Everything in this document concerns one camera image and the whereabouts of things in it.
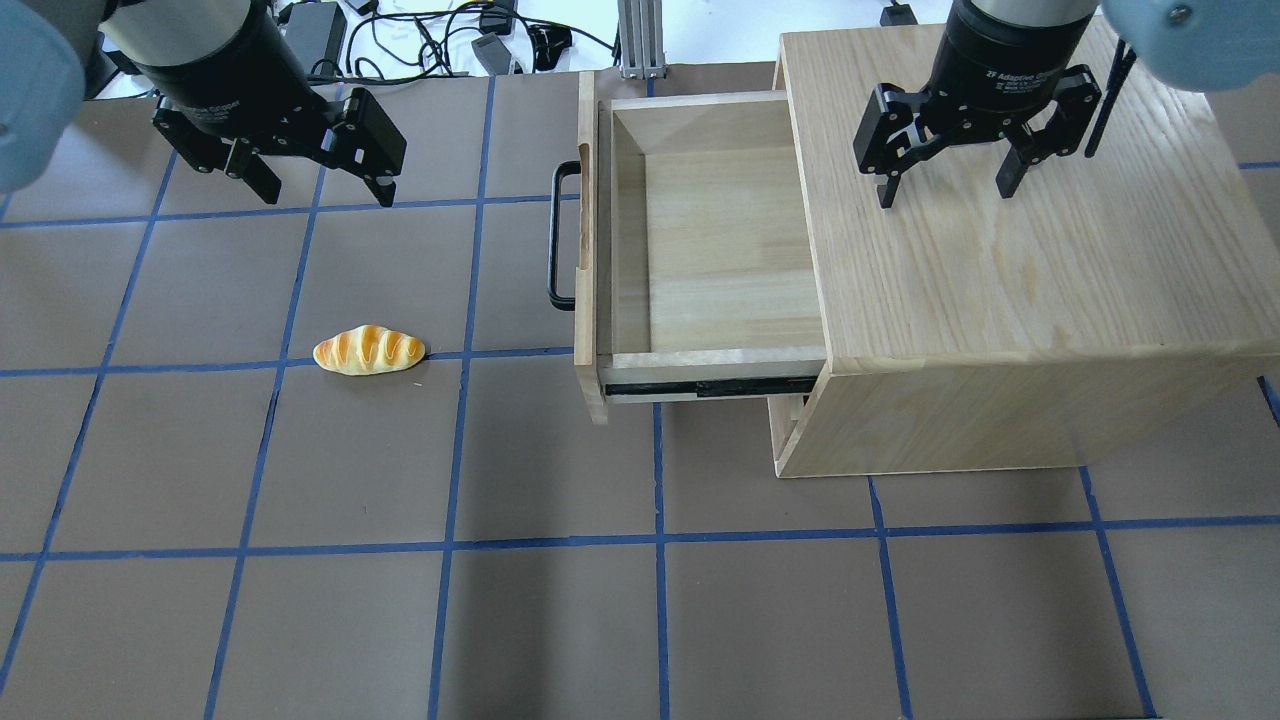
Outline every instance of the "wooden box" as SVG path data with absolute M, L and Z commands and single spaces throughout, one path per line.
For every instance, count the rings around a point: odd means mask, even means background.
M 607 402 L 769 396 L 780 477 L 1091 462 L 1280 361 L 1280 252 L 1208 104 L 1140 65 L 1102 151 L 1001 200 L 950 149 L 882 210 L 852 138 L 941 26 L 782 36 L 774 92 L 596 102 L 575 364 Z M 1100 19 L 1078 51 L 1110 65 Z

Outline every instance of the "open drawer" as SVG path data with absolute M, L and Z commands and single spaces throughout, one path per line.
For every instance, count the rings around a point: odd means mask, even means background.
M 593 418 L 809 392 L 827 352 L 786 94 L 598 105 L 591 88 L 573 310 Z

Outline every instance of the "cabinet top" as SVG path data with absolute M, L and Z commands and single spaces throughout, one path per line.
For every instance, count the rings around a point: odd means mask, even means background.
M 882 210 L 852 141 L 877 82 L 918 90 L 942 26 L 786 33 L 786 87 L 835 374 L 1135 355 L 1280 354 L 1280 250 L 1202 95 L 1139 63 L 1098 155 L 1010 200 L 1007 143 L 951 147 Z M 1074 59 L 1100 82 L 1115 35 Z

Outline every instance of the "bread roll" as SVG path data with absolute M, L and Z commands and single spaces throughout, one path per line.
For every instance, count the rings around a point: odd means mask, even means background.
M 311 351 L 317 365 L 343 375 L 376 375 L 416 365 L 426 345 L 416 337 L 380 325 L 360 325 L 338 333 Z

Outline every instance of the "drawer handle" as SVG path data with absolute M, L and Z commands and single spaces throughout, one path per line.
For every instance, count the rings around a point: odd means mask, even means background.
M 561 163 L 556 168 L 556 178 L 552 183 L 552 231 L 549 240 L 547 242 L 547 296 L 552 300 L 552 307 L 557 310 L 573 311 L 573 299 L 563 297 L 556 292 L 556 265 L 559 256 L 559 201 L 561 201 L 561 184 L 568 176 L 577 176 L 582 173 L 582 163 L 577 160 L 570 160 L 567 163 Z

